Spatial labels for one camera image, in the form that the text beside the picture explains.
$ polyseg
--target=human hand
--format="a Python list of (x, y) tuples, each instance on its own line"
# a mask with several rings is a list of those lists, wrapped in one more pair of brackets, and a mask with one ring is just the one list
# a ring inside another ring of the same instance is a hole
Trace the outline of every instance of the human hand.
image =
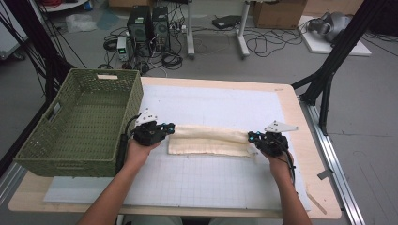
[(161, 143), (157, 142), (150, 146), (143, 146), (134, 139), (129, 140), (128, 153), (124, 167), (134, 168), (139, 170), (144, 166), (146, 159), (152, 149), (158, 147)]
[(291, 176), (289, 165), (287, 164), (287, 155), (283, 153), (278, 157), (272, 157), (265, 153), (263, 155), (269, 160), (269, 167), (271, 170), (271, 174), (274, 177), (275, 181), (279, 184), (280, 182), (289, 182), (291, 183)]

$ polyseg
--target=wooden table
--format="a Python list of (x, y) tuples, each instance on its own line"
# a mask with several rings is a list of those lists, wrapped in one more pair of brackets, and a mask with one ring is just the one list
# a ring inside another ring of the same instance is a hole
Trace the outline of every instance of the wooden table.
[[(317, 175), (325, 170), (297, 96), (290, 85), (254, 82), (219, 82), (163, 78), (142, 78), (143, 85), (170, 85), (184, 87), (206, 87), (219, 89), (241, 89), (275, 92), (281, 103), (285, 123), (297, 125), (299, 131), (291, 132), (290, 139), (295, 146), (296, 161), (306, 184), (306, 192), (311, 202), (310, 218), (339, 218), (342, 213), (328, 178), (320, 180)], [(26, 174), (9, 202), (12, 211), (29, 212), (85, 212), (89, 204), (47, 203), (44, 196), (49, 188), (51, 177), (40, 177), (30, 172)], [(194, 217), (248, 217), (281, 218), (281, 211), (237, 210), (213, 208), (182, 208), (162, 206), (123, 206), (120, 214), (176, 215)]]

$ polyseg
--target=black metal pole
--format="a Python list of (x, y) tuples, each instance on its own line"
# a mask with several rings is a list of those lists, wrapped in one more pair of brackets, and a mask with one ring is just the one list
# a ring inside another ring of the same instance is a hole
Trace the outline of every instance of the black metal pole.
[(354, 18), (344, 30), (340, 39), (330, 52), (322, 67), (313, 75), (292, 84), (294, 89), (310, 83), (308, 89), (300, 95), (300, 99), (309, 105), (314, 105), (323, 92), (319, 126), (327, 135), (326, 125), (329, 109), (331, 82), (337, 69), (342, 65), (360, 38), (366, 32), (375, 16), (381, 11), (388, 0), (364, 0)]
[[(69, 70), (74, 68), (73, 65), (68, 63), (66, 59), (62, 58), (58, 53), (57, 49), (53, 45), (53, 42), (39, 21), (38, 16), (36, 15), (35, 10), (33, 9), (29, 0), (4, 0), (4, 3), (15, 17), (18, 24), (24, 30), (29, 40), (33, 43), (41, 58), (45, 61), (46, 101), (37, 114), (33, 117), (29, 125), (23, 130), (22, 134), (18, 137), (15, 143), (1, 158), (0, 176), (3, 175), (8, 166), (11, 164), (13, 158), (16, 156), (18, 151), (23, 146), (23, 143), (29, 137), (39, 119), (53, 101), (57, 93), (56, 87), (62, 84), (67, 77)], [(4, 20), (2, 20), (1, 23), (5, 24), (5, 27), (7, 27), (7, 23)], [(18, 37), (15, 33), (15, 30), (8, 29), (8, 31), (14, 37)]]

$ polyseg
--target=beige fabric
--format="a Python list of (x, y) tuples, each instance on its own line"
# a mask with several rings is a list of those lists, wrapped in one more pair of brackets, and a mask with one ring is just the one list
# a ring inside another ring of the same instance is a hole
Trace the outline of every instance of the beige fabric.
[(169, 136), (169, 154), (214, 154), (253, 157), (247, 131), (198, 125), (176, 125)]

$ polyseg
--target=green plastic basket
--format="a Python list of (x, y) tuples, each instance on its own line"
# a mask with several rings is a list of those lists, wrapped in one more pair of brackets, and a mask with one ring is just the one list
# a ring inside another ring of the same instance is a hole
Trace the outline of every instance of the green plastic basket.
[(72, 69), (14, 160), (40, 176), (115, 176), (143, 94), (138, 71)]

